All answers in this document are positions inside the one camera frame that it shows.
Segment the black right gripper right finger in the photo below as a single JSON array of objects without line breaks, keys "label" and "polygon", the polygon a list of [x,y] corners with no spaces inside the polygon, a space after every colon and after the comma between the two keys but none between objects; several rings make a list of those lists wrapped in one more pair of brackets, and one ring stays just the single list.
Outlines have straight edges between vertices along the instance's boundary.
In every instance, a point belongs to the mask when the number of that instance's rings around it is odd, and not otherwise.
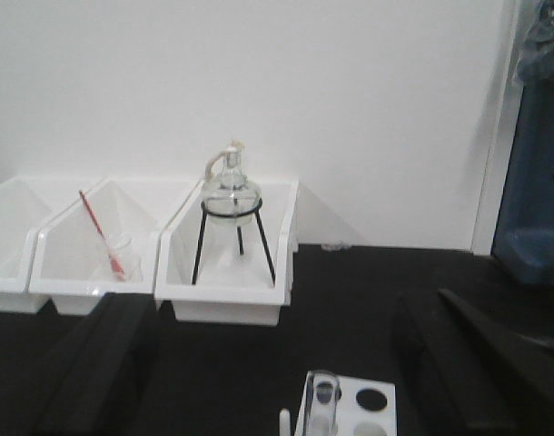
[{"label": "black right gripper right finger", "polygon": [[392,346],[429,430],[554,430],[554,357],[440,289],[399,296]]}]

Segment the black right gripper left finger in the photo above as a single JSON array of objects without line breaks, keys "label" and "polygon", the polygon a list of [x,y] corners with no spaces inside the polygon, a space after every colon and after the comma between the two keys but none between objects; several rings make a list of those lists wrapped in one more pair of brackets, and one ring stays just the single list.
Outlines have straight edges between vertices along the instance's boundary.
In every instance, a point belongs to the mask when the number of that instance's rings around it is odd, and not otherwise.
[{"label": "black right gripper left finger", "polygon": [[135,421],[160,346],[153,297],[107,293],[82,326],[33,435],[125,435]]}]

